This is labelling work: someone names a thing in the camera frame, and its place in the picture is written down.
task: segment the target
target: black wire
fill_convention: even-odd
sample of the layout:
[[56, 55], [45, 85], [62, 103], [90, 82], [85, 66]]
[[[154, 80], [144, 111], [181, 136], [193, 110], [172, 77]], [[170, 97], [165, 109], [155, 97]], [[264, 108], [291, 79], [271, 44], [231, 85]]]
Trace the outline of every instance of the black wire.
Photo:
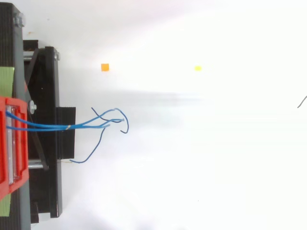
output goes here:
[[304, 100], [307, 98], [307, 96], [303, 99], [303, 101], [301, 102], [301, 104], [299, 104], [299, 106], [297, 107], [297, 108], [299, 108], [301, 105], [302, 105], [302, 103], [304, 102]]

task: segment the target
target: black metal frame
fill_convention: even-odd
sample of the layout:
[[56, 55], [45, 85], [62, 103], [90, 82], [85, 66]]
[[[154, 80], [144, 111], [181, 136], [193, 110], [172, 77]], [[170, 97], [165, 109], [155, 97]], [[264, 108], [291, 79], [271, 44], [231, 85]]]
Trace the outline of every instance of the black metal frame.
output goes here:
[[[18, 13], [13, 4], [0, 3], [0, 66], [15, 67], [12, 96], [36, 103], [36, 112], [28, 116], [30, 121], [75, 124], [75, 108], [59, 107], [57, 51], [53, 47], [38, 49], [37, 41], [23, 44], [22, 28], [14, 22]], [[32, 59], [24, 63], [23, 51], [32, 48]], [[29, 170], [30, 182], [12, 193], [10, 215], [0, 217], [0, 230], [30, 230], [30, 223], [39, 221], [38, 213], [50, 212], [52, 218], [61, 215], [60, 159], [74, 157], [74, 134], [74, 130], [30, 134], [29, 158], [39, 158], [43, 169]]]
[[[37, 105], [37, 110], [29, 117], [41, 124], [75, 124], [75, 108], [59, 106], [58, 61], [55, 60], [57, 51], [53, 47], [38, 49], [37, 46], [38, 43], [33, 41], [24, 41], [27, 51], [34, 51], [31, 61], [24, 62], [28, 96], [31, 95]], [[45, 157], [48, 169], [30, 169], [31, 223], [39, 221], [39, 213], [50, 212], [51, 218], [57, 218], [62, 213], [60, 159], [74, 157], [75, 132], [67, 130], [34, 134], [39, 143], [35, 139], [29, 142], [29, 158], [42, 160]]]
[[[14, 24], [20, 12], [11, 3], [0, 3], [0, 66], [15, 67], [13, 97], [25, 100], [22, 28]], [[30, 230], [29, 182], [12, 193], [9, 217], [0, 217], [2, 230]]]

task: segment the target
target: green paper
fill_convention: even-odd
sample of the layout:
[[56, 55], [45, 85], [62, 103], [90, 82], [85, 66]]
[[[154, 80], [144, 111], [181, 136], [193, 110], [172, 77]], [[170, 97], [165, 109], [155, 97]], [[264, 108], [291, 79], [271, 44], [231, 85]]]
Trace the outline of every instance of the green paper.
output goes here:
[[14, 67], [0, 67], [0, 96], [11, 97], [14, 80]]
[[[0, 96], [11, 97], [13, 90], [14, 67], [0, 67]], [[10, 214], [11, 194], [0, 200], [0, 217]]]
[[10, 206], [11, 206], [11, 194], [8, 194], [0, 201], [0, 217], [9, 216]]

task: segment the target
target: metal rod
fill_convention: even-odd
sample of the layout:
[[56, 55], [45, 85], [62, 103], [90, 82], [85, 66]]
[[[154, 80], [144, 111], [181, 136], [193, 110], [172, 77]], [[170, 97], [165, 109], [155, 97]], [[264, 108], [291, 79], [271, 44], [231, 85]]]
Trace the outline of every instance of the metal rod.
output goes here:
[[31, 61], [34, 51], [24, 51], [24, 61]]
[[29, 169], [43, 169], [43, 164], [40, 159], [29, 160]]

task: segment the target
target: white surface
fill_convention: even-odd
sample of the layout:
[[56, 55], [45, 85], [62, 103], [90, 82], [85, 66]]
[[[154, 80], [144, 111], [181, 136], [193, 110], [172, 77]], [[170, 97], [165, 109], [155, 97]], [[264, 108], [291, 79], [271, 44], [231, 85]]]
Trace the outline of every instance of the white surface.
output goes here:
[[[35, 230], [307, 228], [305, 1], [16, 5], [24, 39], [61, 53], [61, 106], [77, 122], [119, 107], [131, 127], [62, 164], [63, 214]], [[98, 140], [77, 131], [76, 159]]]

